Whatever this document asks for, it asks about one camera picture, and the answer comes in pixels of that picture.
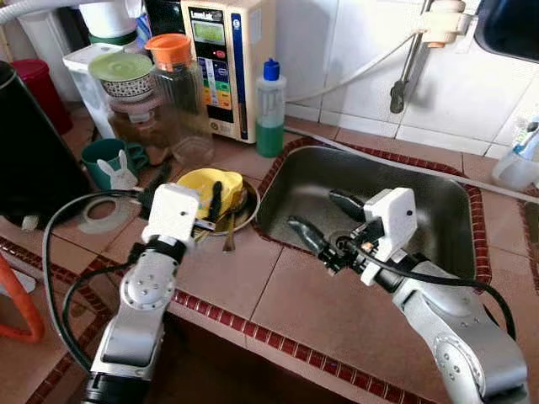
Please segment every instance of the red container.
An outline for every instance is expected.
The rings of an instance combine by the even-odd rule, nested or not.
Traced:
[[[49,76],[47,64],[40,59],[24,59],[14,61],[12,66],[49,117],[58,134],[68,132],[73,123]]]

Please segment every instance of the blue bottle cap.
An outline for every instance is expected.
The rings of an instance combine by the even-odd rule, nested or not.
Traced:
[[[279,80],[280,75],[280,65],[278,61],[274,61],[270,58],[267,62],[264,63],[264,80],[269,82],[275,82]]]

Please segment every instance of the white rabbit figurine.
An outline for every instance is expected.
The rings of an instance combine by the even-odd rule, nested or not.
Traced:
[[[118,171],[115,171],[105,160],[98,160],[98,166],[101,171],[110,176],[111,189],[131,189],[138,184],[138,179],[127,168],[125,151],[120,150],[118,158],[120,159],[120,169]]]

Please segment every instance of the yellow bowl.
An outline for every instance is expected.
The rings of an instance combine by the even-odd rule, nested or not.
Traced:
[[[216,170],[215,168],[201,168],[185,174],[178,180],[179,185],[198,192],[200,197],[199,210],[196,213],[198,219],[204,219],[208,216],[213,198],[213,184],[217,181],[222,183],[221,211],[219,212],[219,215],[222,215],[230,207],[232,196],[242,188],[243,177],[241,174]]]

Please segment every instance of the spoon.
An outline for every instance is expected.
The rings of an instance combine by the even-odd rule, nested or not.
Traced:
[[[236,214],[243,209],[247,203],[248,192],[245,187],[237,191],[232,197],[232,203],[230,205],[230,220],[228,222],[228,235],[225,241],[225,245],[222,247],[224,253],[231,253],[236,250],[234,245],[234,226],[236,223]]]

